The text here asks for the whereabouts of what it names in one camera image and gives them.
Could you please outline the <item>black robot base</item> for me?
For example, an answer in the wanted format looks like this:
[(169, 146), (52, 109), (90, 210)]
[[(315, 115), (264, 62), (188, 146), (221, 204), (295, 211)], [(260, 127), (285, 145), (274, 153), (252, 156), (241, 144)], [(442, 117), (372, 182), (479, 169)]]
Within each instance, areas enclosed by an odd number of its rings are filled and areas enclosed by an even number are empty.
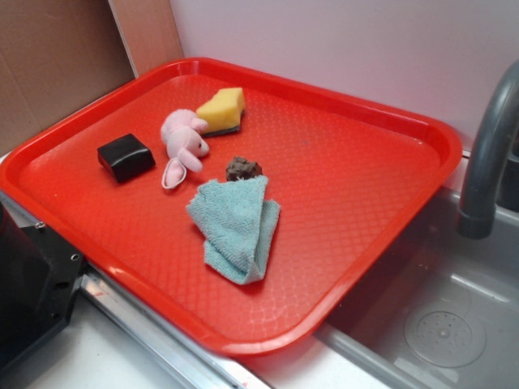
[(1, 207), (1, 375), (68, 326), (86, 261), (50, 227)]

